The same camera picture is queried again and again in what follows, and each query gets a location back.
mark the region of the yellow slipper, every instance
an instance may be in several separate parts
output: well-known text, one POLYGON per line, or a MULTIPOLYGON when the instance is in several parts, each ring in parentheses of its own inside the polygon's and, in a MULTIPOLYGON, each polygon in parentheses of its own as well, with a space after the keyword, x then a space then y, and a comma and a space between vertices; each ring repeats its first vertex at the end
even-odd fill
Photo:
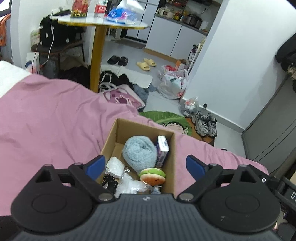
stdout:
POLYGON ((144 62, 146 62, 147 64, 149 64, 152 67, 155 67, 156 66, 156 63, 153 61, 153 59, 147 59, 147 58, 145 58, 143 60, 144 60, 144 62))
POLYGON ((137 62, 137 65, 144 71, 150 70, 150 67, 147 63, 137 62))

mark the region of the fluffy gray object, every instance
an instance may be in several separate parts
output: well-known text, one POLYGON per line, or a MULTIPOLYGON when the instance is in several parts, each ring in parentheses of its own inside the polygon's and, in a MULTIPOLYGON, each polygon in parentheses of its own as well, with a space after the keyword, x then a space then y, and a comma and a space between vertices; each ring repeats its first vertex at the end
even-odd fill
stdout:
POLYGON ((140 173, 145 168, 155 167, 157 150, 148 137, 133 136, 126 141, 122 156, 132 169, 140 173))

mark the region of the yellow table leg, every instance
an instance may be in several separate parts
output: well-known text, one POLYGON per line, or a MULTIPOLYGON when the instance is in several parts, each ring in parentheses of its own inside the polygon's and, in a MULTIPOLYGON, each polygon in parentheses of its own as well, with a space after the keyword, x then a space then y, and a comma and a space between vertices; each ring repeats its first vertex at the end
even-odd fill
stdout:
POLYGON ((96 31, 94 34, 94 45, 91 56, 91 79, 90 79, 90 89, 96 93, 99 91, 99 80, 100 80, 100 70, 102 53, 105 42, 107 27, 96 26, 96 31))

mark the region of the slipper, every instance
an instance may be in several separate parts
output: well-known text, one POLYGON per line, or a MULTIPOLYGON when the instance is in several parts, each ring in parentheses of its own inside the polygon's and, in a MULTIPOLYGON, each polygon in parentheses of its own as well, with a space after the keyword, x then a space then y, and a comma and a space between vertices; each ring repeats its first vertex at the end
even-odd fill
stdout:
POLYGON ((147 58, 145 58, 143 60, 144 60, 144 62, 146 62, 147 64, 149 64, 152 67, 155 67, 156 66, 156 63, 153 61, 153 59, 147 59, 147 58))
POLYGON ((113 55, 111 58, 108 59, 107 63, 108 64, 116 64, 120 58, 116 55, 113 55))
POLYGON ((137 62, 137 65, 144 71, 149 71, 150 67, 147 63, 137 62))
POLYGON ((118 65, 126 66, 128 64, 128 58, 122 56, 118 62, 118 65))

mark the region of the pink blanket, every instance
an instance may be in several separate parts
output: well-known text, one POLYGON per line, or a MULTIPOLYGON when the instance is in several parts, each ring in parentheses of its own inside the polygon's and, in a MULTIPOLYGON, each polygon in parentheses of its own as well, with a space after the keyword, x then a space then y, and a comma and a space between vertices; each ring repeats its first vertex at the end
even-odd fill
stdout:
MULTIPOLYGON (((67 168, 100 154, 116 118, 162 128, 139 116, 133 107, 107 103, 101 95, 72 81, 40 75, 26 77, 6 93, 0 99, 0 113, 0 216, 10 214, 11 202, 42 165, 67 168)), ((252 164, 267 173, 256 162, 176 135, 176 193, 194 183, 185 165, 189 154, 226 169, 252 164)))

